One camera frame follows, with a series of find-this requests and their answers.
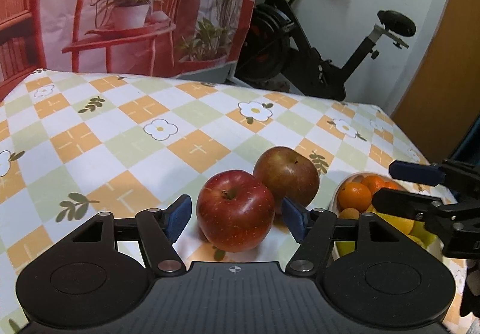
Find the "green apple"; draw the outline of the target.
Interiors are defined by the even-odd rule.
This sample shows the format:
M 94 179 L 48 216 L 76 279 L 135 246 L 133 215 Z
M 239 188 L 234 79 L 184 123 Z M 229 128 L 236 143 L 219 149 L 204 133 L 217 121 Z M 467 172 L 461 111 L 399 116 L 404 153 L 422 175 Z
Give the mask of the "green apple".
M 335 246 L 339 257 L 351 254 L 355 251 L 356 243 L 354 241 L 336 241 Z
M 414 221 L 412 230 L 408 233 L 408 237 L 415 241 L 423 249 L 428 249 L 433 242 L 437 239 L 437 236 L 425 229 L 423 222 Z

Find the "printed backdrop cloth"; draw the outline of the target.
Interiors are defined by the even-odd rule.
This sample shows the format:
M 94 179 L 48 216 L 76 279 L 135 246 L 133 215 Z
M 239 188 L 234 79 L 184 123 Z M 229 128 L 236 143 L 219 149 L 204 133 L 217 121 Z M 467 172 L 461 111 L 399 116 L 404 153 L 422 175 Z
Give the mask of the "printed backdrop cloth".
M 31 72 L 175 77 L 238 61 L 256 0 L 1 0 L 1 92 Z

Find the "dark red apple right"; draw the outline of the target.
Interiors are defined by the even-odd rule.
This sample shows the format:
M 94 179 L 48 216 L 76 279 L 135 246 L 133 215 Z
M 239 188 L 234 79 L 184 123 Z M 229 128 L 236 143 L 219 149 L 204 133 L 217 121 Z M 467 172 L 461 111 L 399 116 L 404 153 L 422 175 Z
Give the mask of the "dark red apple right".
M 264 184 L 275 200 L 275 211 L 281 214 L 284 197 L 307 207 L 317 195 L 320 178 L 313 163 L 285 146 L 265 151 L 257 160 L 253 176 Z

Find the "small brown longan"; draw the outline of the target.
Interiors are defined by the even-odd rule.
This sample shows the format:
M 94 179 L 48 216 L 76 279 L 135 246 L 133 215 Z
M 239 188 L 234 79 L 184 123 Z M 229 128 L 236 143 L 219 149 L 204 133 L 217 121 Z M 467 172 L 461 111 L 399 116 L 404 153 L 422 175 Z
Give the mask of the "small brown longan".
M 346 208 L 338 214 L 338 218 L 341 218 L 341 219 L 357 220 L 359 217 L 360 217 L 360 212 L 356 208 Z

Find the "orange tangerine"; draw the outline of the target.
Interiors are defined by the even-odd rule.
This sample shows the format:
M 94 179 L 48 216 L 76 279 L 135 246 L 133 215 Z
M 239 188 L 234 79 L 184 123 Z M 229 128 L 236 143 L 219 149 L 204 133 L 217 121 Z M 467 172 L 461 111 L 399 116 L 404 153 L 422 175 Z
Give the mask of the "orange tangerine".
M 385 188 L 386 182 L 378 175 L 368 175 L 364 176 L 360 183 L 363 184 L 372 195 L 374 195 L 374 193 L 377 193 L 381 188 Z
M 337 194 L 337 205 L 343 210 L 352 208 L 365 212 L 372 202 L 372 193 L 363 184 L 349 182 L 342 185 Z
M 389 181 L 389 180 L 384 183 L 383 187 L 388 188 L 388 189 L 395 189 L 395 190 L 403 190 L 404 189 L 401 185 L 398 185 L 396 182 Z

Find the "red apple left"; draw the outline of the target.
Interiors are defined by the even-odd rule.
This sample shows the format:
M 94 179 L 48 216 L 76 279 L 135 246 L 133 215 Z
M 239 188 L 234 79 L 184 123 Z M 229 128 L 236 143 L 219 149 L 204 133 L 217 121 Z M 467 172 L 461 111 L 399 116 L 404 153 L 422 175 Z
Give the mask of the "red apple left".
M 214 175 L 197 198 L 200 230 L 217 249 L 229 253 L 255 249 L 270 231 L 274 217 L 272 193 L 243 170 Z

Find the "yellow lemon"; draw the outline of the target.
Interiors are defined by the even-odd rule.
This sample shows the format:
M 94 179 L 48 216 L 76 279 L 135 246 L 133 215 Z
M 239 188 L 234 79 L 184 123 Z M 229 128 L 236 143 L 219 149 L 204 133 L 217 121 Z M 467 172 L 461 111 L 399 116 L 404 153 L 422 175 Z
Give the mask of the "yellow lemon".
M 388 222 L 390 225 L 398 229 L 400 232 L 402 232 L 405 235 L 409 235 L 410 232 L 413 229 L 413 226 L 415 222 L 411 219 L 408 218 L 400 218 L 397 216 L 393 215 L 387 215 L 383 214 L 381 212 L 378 212 L 373 205 L 370 205 L 368 209 L 366 210 L 368 213 L 374 213 L 377 216 L 381 217 L 383 220 Z

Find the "checkered floral tablecloth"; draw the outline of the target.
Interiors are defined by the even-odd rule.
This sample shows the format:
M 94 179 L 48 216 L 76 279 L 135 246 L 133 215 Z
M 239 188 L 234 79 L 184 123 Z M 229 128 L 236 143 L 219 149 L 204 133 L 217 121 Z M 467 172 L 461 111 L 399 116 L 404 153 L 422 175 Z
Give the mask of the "checkered floral tablecloth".
M 320 174 L 312 207 L 349 176 L 425 156 L 379 107 L 133 75 L 33 72 L 1 102 L 1 331 L 26 318 L 18 274 L 100 211 L 132 218 L 196 198 L 285 146 Z

